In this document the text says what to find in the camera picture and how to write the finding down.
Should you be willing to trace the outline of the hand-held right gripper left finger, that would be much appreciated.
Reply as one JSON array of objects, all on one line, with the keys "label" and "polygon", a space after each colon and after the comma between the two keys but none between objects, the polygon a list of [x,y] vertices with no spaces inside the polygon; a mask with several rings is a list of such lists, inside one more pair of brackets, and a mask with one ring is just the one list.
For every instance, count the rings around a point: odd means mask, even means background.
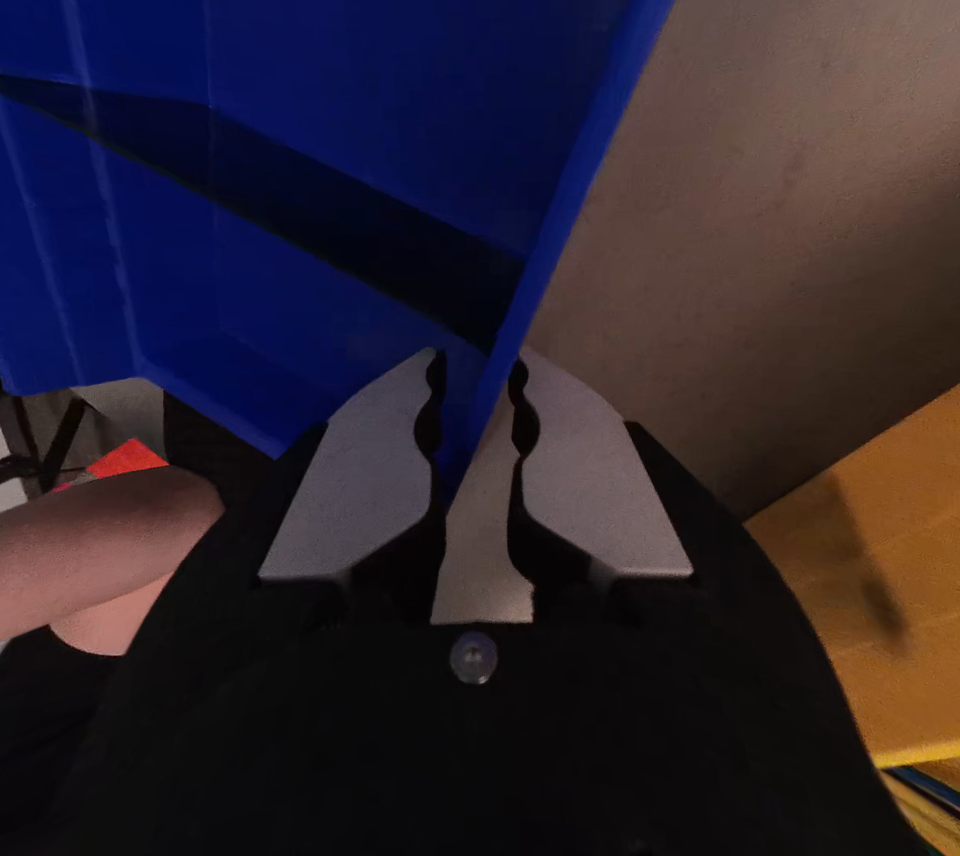
[{"label": "hand-held right gripper left finger", "polygon": [[333,587],[350,616],[428,624],[447,549],[447,355],[422,349],[329,418],[258,571]]}]

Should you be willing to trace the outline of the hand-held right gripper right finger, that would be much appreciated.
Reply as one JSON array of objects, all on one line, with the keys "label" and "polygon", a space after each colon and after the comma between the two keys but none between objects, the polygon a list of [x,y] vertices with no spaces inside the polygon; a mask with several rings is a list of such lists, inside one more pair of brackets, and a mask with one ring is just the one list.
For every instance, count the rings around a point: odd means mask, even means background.
[{"label": "hand-held right gripper right finger", "polygon": [[520,508],[603,578],[686,579],[693,565],[620,413],[525,347],[508,382]]}]

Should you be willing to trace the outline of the yellow plastic bin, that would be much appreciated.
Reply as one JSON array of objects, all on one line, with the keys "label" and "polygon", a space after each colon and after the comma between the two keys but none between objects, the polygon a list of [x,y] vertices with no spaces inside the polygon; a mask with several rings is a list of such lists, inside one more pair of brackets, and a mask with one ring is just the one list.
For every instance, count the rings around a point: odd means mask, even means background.
[{"label": "yellow plastic bin", "polygon": [[959,387],[755,514],[880,768],[958,757]]}]

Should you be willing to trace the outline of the blue plastic bin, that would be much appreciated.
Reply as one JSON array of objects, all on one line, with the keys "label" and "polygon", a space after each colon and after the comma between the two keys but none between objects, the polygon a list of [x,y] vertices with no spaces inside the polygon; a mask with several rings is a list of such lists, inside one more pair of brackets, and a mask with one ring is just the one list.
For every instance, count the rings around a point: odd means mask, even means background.
[{"label": "blue plastic bin", "polygon": [[674,0],[2,0],[2,384],[272,457],[425,348],[461,482]]}]

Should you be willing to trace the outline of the person's left forearm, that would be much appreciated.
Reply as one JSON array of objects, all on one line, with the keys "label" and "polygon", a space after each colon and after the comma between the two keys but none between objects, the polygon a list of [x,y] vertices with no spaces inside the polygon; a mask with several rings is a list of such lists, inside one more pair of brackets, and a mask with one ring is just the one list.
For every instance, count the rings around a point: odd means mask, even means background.
[{"label": "person's left forearm", "polygon": [[209,481],[162,466],[69,486],[1,515],[1,638],[48,628],[120,657],[225,511]]}]

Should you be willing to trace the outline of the red flat object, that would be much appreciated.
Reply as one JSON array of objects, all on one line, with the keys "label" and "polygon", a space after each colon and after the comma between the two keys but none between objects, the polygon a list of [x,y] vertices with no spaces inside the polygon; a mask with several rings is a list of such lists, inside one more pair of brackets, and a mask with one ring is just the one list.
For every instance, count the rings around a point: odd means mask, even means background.
[{"label": "red flat object", "polygon": [[90,466],[68,471],[68,478],[56,485],[52,491],[64,491],[97,480],[166,466],[168,462],[162,456],[140,440],[132,438],[101,456]]}]

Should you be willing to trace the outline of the black stand legs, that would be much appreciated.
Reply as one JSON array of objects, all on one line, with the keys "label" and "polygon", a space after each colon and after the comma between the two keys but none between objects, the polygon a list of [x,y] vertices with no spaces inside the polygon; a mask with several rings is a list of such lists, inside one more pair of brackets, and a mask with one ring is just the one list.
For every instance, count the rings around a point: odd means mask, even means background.
[{"label": "black stand legs", "polygon": [[26,486],[36,498],[55,490],[65,475],[78,474],[68,457],[90,406],[72,389],[17,395],[1,390],[1,483]]}]

